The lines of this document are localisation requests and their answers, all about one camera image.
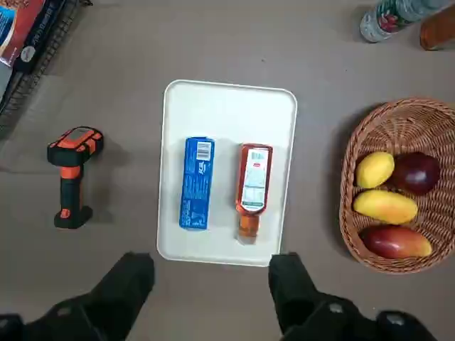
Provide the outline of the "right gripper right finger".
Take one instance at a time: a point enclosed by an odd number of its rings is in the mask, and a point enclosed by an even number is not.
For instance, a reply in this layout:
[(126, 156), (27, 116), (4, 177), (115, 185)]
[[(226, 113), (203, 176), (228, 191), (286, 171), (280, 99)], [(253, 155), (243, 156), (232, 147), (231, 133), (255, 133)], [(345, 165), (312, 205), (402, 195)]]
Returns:
[(348, 299), (320, 292), (298, 254), (276, 254), (269, 289), (283, 340), (434, 340), (413, 315), (384, 310), (365, 317)]

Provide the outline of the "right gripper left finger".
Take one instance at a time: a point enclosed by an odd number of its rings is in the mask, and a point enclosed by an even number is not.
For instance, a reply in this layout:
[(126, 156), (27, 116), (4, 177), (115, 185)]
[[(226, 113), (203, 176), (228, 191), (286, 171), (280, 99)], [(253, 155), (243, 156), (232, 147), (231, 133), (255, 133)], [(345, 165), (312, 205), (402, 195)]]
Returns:
[(2, 340), (125, 340), (155, 283), (148, 253), (128, 252), (88, 293), (54, 305), (25, 323), (1, 315)]

